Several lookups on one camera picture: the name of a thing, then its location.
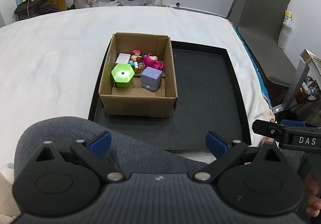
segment magenta toy bear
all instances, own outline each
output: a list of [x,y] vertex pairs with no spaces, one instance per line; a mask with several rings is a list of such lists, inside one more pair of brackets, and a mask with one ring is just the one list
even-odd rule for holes
[[150,59],[149,58],[150,56],[151,56],[151,53],[142,57],[145,63],[145,67],[152,67],[154,69],[162,71],[164,69],[164,66],[162,65],[162,63],[160,61],[154,61],[153,59]]

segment blue gripper pad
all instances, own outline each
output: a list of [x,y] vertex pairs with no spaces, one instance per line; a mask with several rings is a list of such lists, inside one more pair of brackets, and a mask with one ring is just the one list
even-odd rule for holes
[[86,147],[91,153],[101,158],[109,150],[110,145],[111,134],[108,131],[104,131],[100,135],[88,141]]
[[228,142],[218,134],[209,131],[205,137],[205,143],[208,150],[216,157],[221,157],[231,148],[231,142]]
[[292,121],[292,120],[283,119],[280,122],[280,124],[287,125],[287,126],[293,126],[293,127],[306,127],[306,125],[303,121]]

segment bed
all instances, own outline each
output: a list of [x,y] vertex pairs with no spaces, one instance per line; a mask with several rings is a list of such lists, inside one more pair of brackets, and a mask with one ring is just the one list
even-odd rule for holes
[[[0,28],[0,166],[13,162],[26,128],[58,116],[88,118],[113,33],[164,34],[227,49],[249,125],[270,120],[256,69],[228,20],[167,7],[122,6],[47,14]],[[252,145],[262,136],[251,130]]]

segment black mechanical device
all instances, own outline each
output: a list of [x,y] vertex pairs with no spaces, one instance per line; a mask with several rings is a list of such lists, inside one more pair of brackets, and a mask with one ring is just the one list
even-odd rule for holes
[[[320,127],[256,120],[252,128],[281,148],[321,152]],[[304,223],[295,214],[304,185],[275,143],[247,147],[214,132],[205,140],[217,160],[192,176],[132,173],[128,179],[101,159],[109,132],[62,150],[46,141],[13,184],[22,212],[14,224]]]

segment green hexagonal container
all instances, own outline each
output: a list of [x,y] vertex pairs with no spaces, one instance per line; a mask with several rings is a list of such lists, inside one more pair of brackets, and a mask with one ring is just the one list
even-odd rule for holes
[[130,64],[117,64],[111,71],[116,87],[128,88],[133,83],[134,70]]

